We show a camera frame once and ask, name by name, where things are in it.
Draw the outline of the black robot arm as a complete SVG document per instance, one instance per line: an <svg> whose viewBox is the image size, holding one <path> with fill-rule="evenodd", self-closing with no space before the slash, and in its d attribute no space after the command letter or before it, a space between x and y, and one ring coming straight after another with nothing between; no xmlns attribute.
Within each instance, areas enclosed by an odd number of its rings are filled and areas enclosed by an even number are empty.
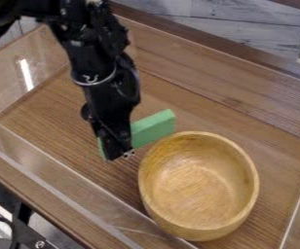
<svg viewBox="0 0 300 249"><path fill-rule="evenodd" d="M80 109L107 160L132 151L130 115L139 104L139 78L126 54L127 28L108 0L0 0L0 38L23 17L46 24L66 51L82 88Z"/></svg>

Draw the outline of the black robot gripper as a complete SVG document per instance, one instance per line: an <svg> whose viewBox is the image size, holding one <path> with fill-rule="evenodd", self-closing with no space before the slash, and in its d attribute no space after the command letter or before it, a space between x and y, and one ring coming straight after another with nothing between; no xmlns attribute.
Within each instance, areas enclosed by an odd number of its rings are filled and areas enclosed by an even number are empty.
<svg viewBox="0 0 300 249"><path fill-rule="evenodd" d="M130 115L139 104L139 78L126 53L115 59L96 56L71 59L71 76L82 88L83 118L90 122L103 158L115 160L132 150Z"/></svg>

